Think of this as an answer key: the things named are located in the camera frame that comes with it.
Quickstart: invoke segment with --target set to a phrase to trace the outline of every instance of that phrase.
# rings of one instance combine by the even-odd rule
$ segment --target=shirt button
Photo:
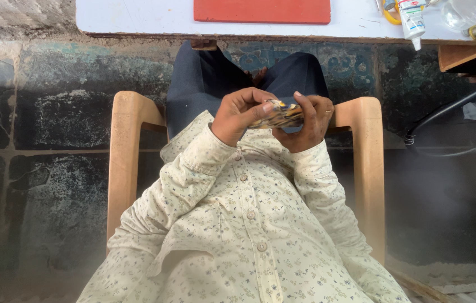
[[[260,242],[259,244],[257,244],[257,249],[259,251],[265,251],[267,248],[268,248],[268,245],[264,242]]]

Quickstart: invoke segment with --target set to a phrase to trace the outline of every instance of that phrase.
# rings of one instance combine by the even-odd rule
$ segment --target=glue tube
[[[421,6],[427,4],[425,0],[399,1],[399,13],[403,25],[404,39],[412,40],[416,51],[421,49],[421,35],[425,33],[425,24],[421,14]]]

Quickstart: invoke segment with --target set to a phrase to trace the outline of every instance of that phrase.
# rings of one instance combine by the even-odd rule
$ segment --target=shirt sleeve
[[[372,249],[357,227],[354,212],[345,204],[345,190],[332,170],[326,142],[291,157],[298,192],[333,240],[356,284],[376,303],[407,302],[395,279],[369,255]]]
[[[160,252],[171,225],[206,196],[235,150],[207,125],[167,163],[160,178],[122,214],[121,225],[107,242],[110,252],[78,302],[123,301]]]

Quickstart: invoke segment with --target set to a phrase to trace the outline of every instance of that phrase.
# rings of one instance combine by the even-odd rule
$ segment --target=bare foot
[[[255,76],[255,78],[252,79],[253,84],[255,87],[264,79],[264,76],[266,75],[266,72],[268,72],[268,67],[264,66]]]
[[[257,85],[261,82],[261,80],[264,78],[266,75],[266,72],[268,72],[268,67],[264,66],[256,75],[255,78],[253,78],[253,75],[251,74],[250,71],[243,71],[244,74],[248,75],[249,79],[251,79],[251,82],[253,82],[253,85],[257,87]]]
[[[253,81],[253,75],[251,74],[250,71],[243,71],[243,73],[246,74],[249,77],[249,79],[251,79],[251,81]]]

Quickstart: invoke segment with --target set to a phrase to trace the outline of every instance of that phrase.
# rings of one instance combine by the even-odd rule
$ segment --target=wire
[[[470,148],[464,151],[459,151],[457,153],[451,153],[451,154],[431,154],[431,153],[426,153],[424,151],[420,151],[416,146],[414,145],[416,141],[416,132],[418,129],[422,128],[426,124],[430,123],[432,120],[442,116],[443,114],[449,112],[453,108],[457,108],[460,106],[463,106],[467,103],[469,103],[472,99],[476,98],[476,91],[469,94],[468,96],[460,99],[459,101],[452,102],[451,104],[441,107],[437,109],[436,111],[430,113],[426,117],[424,117],[422,120],[418,122],[418,124],[412,129],[410,129],[406,135],[404,136],[404,144],[406,144],[406,147],[411,150],[412,152],[420,155],[425,155],[425,156],[430,156],[430,157],[453,157],[453,156],[461,156],[461,155],[467,155],[467,154],[472,154],[476,153],[476,147]]]
[[[397,11],[397,13],[399,13],[399,2],[397,0],[395,0],[395,10]],[[389,23],[391,24],[395,24],[395,25],[400,25],[402,24],[402,22],[400,20],[397,20],[395,19],[391,13],[387,10],[384,10],[384,17],[389,21]]]

